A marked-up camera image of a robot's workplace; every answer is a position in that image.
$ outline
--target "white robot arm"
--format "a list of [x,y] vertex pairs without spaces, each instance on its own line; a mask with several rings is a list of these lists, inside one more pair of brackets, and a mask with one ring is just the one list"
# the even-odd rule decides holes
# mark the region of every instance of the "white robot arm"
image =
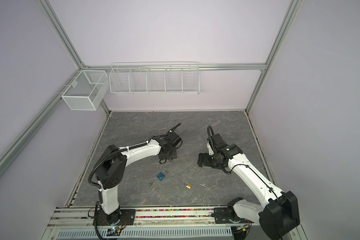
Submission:
[[[101,206],[100,214],[105,216],[106,221],[103,225],[114,225],[122,217],[117,200],[117,185],[123,178],[126,166],[148,156],[158,155],[160,163],[177,157],[176,150],[181,146],[182,139],[174,130],[179,125],[171,128],[166,134],[153,136],[140,144],[120,148],[114,145],[107,147],[88,178],[89,184],[99,190],[100,201],[96,205]],[[227,218],[232,223],[249,220],[261,225],[272,240],[281,238],[297,227],[300,219],[296,196],[292,192],[283,192],[271,183],[251,164],[238,146],[226,144],[220,134],[213,133],[211,126],[208,126],[207,130],[209,152],[199,154],[198,166],[221,169],[227,174],[236,173],[260,202],[254,204],[238,197],[227,204],[227,211],[223,215],[215,211],[212,215],[215,221],[217,222],[219,217]],[[92,182],[93,175],[96,175],[97,183]]]
[[[154,155],[159,156],[160,163],[176,158],[176,150],[182,144],[182,139],[174,132],[178,126],[180,123],[166,134],[153,136],[149,141],[136,145],[127,147],[110,145],[106,148],[89,174],[88,183],[99,190],[100,214],[106,215],[107,225],[117,223],[121,216],[117,200],[117,185],[123,178],[125,167]],[[92,181],[93,175],[96,176],[97,183]]]
[[248,219],[261,225],[264,232],[272,240],[280,239],[300,224],[298,201],[292,192],[283,192],[271,183],[261,172],[248,160],[243,151],[235,144],[228,145],[220,134],[214,134],[212,127],[207,127],[208,153],[200,153],[198,166],[221,169],[226,174],[236,173],[252,190],[259,204],[247,202],[238,197],[227,204],[228,208],[224,216],[231,222]]

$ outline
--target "mesh box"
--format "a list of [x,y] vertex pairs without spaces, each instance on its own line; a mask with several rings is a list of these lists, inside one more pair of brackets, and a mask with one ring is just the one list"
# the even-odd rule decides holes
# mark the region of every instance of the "mesh box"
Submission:
[[105,71],[82,70],[61,97],[72,110],[96,110],[107,89]]
[[114,94],[173,94],[200,91],[198,66],[112,68],[110,91]]

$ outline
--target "blue padlock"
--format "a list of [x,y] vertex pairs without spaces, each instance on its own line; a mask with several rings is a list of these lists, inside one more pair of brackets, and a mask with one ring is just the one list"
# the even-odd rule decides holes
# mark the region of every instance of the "blue padlock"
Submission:
[[159,173],[156,177],[161,181],[163,178],[167,175],[167,171],[164,170],[161,173]]

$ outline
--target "padlock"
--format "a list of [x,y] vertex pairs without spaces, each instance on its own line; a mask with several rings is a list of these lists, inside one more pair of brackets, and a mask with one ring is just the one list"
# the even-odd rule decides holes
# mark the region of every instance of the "padlock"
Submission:
[[184,186],[186,186],[187,188],[191,189],[192,184],[189,184],[189,183],[185,182],[185,183],[184,183]]
[[167,171],[164,170],[161,173],[159,173],[156,177],[161,181],[166,175],[167,175]]

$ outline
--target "table surface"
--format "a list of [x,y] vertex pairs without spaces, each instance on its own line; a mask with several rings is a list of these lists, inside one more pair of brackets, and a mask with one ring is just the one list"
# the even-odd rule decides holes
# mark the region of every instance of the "table surface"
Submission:
[[[182,125],[175,132],[183,139],[183,145],[177,149],[177,158],[173,162],[159,164],[158,156],[151,156],[126,167],[118,185],[120,206],[226,205],[236,197],[259,203],[235,173],[227,175],[219,169],[197,166],[198,154],[208,152],[206,127],[211,125],[215,134],[220,133],[228,145],[235,143],[267,176],[244,112],[114,112],[89,163],[73,206],[94,206],[99,199],[97,188],[89,185],[87,178],[107,146],[141,143],[152,135],[166,133],[179,122]],[[167,171],[167,175],[159,181],[156,175],[163,170]],[[186,188],[185,182],[192,184],[192,188]]]

